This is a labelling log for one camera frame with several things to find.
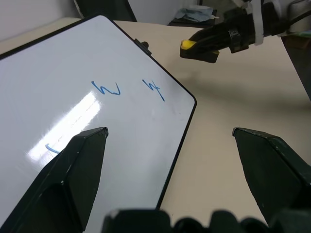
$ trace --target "whiteboard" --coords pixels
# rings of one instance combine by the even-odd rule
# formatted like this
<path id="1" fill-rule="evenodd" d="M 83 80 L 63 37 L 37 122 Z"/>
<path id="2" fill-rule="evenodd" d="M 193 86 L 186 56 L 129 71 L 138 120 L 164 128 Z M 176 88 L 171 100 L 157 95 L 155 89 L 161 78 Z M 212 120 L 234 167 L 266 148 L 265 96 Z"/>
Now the whiteboard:
<path id="1" fill-rule="evenodd" d="M 109 136 L 86 232 L 100 232 L 113 209 L 155 208 L 191 93 L 103 16 L 25 47 L 0 60 L 0 225 L 70 139 L 97 127 Z"/>

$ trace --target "beige table surface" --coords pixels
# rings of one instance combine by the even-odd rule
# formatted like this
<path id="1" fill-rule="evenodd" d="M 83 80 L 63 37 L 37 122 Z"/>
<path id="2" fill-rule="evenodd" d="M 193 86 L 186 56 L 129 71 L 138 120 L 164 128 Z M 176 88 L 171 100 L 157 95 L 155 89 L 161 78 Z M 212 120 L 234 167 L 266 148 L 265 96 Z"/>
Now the beige table surface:
<path id="1" fill-rule="evenodd" d="M 0 42 L 0 53 L 68 25 L 52 25 Z M 282 137 L 311 164 L 311 102 L 277 37 L 217 63 L 179 57 L 179 44 L 198 29 L 117 22 L 131 37 L 147 41 L 153 57 L 197 99 L 189 131 L 162 203 L 173 221 L 192 216 L 204 225 L 215 209 L 263 220 L 249 191 L 232 130 L 245 127 Z"/>

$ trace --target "yellow tip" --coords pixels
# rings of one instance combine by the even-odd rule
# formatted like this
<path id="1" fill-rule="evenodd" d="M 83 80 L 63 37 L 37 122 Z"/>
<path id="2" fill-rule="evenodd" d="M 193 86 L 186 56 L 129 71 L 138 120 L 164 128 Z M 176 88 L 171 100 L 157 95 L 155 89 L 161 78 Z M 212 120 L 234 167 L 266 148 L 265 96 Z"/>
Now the yellow tip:
<path id="1" fill-rule="evenodd" d="M 182 50 L 188 50 L 190 49 L 196 42 L 191 40 L 183 40 L 181 42 L 180 48 Z"/>

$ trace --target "robotic arm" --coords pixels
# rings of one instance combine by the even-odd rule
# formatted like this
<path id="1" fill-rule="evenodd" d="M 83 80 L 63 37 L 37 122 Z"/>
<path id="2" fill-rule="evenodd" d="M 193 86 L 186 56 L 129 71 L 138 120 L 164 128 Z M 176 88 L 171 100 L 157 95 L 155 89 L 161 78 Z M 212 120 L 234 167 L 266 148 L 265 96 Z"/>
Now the robotic arm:
<path id="1" fill-rule="evenodd" d="M 219 50 L 231 53 L 260 45 L 270 35 L 288 35 L 311 29 L 310 0 L 233 0 L 236 8 L 225 21 L 198 31 L 180 47 L 180 56 L 215 63 Z"/>

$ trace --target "cable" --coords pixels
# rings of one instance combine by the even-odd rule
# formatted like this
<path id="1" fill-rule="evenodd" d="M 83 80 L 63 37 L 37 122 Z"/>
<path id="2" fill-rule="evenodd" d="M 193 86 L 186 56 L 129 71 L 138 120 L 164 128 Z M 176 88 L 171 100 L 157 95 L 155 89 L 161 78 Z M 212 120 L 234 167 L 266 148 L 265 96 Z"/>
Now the cable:
<path id="1" fill-rule="evenodd" d="M 289 23 L 288 23 L 288 26 L 292 26 L 294 23 L 297 23 L 298 21 L 308 17 L 308 16 L 311 16 L 311 11 L 307 11 L 305 13 L 303 13 L 302 15 L 292 19 Z"/>

